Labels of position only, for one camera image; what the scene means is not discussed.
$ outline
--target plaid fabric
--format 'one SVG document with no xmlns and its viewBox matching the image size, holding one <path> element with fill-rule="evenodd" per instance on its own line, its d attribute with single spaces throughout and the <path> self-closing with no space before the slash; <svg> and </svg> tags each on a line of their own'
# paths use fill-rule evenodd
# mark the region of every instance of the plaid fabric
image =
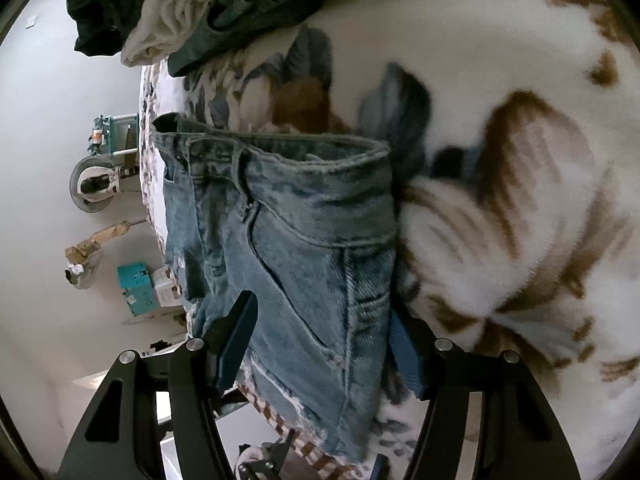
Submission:
<svg viewBox="0 0 640 480">
<path fill-rule="evenodd" d="M 287 436 L 292 428 L 268 402 L 256 396 L 254 391 L 246 384 L 239 384 L 238 389 L 252 403 L 254 408 L 267 419 L 267 422 L 276 430 L 279 436 Z M 309 462 L 322 480 L 359 480 L 365 477 L 359 465 L 339 462 L 337 458 L 322 452 L 310 436 L 299 430 L 294 433 L 293 449 Z"/>
</svg>

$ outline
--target light blue denim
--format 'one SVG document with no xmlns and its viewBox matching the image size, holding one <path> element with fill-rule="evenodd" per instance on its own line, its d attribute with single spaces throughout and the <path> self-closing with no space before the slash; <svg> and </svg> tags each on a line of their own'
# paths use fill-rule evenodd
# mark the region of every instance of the light blue denim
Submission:
<svg viewBox="0 0 640 480">
<path fill-rule="evenodd" d="M 361 460 L 396 254 L 388 145 L 230 134 L 177 114 L 154 126 L 167 166 L 168 263 L 200 303 L 193 335 L 254 291 L 247 379 L 285 420 L 310 424 L 326 452 Z"/>
</svg>

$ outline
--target floral blanket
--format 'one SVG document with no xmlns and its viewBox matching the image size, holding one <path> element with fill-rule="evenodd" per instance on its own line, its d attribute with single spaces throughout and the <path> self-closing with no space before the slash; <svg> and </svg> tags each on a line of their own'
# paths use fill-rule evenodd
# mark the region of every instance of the floral blanket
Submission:
<svg viewBox="0 0 640 480">
<path fill-rule="evenodd" d="M 337 0 L 186 78 L 164 61 L 145 68 L 143 200 L 163 249 L 164 164 L 148 133 L 169 111 L 229 130 L 389 140 L 407 178 L 405 301 L 466 350 L 519 352 L 582 478 L 596 479 L 640 417 L 639 59 L 605 0 Z M 426 403 L 391 367 L 383 386 L 363 463 L 298 431 L 322 478 L 366 478 L 377 453 L 402 478 Z M 476 403 L 459 475 L 473 468 L 477 419 Z"/>
</svg>

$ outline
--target belt loop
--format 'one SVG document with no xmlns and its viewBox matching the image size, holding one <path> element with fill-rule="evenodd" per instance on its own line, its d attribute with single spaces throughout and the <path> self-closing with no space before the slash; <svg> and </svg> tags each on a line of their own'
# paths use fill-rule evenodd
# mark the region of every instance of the belt loop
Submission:
<svg viewBox="0 0 640 480">
<path fill-rule="evenodd" d="M 234 180 L 234 185 L 240 193 L 240 199 L 238 200 L 238 215 L 242 222 L 244 222 L 249 215 L 249 211 L 252 206 L 252 199 L 249 195 L 249 189 L 246 186 L 244 179 L 244 166 L 242 164 L 242 156 L 246 148 L 240 144 L 234 146 L 234 152 L 231 156 L 231 175 Z"/>
</svg>

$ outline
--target teal box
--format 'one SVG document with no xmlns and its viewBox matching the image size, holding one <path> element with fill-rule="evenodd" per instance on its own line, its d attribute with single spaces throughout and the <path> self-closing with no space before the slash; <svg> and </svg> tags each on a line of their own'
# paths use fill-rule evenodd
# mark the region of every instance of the teal box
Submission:
<svg viewBox="0 0 640 480">
<path fill-rule="evenodd" d="M 158 308 L 154 286 L 145 264 L 118 267 L 118 280 L 122 295 L 134 316 L 140 316 Z"/>
</svg>

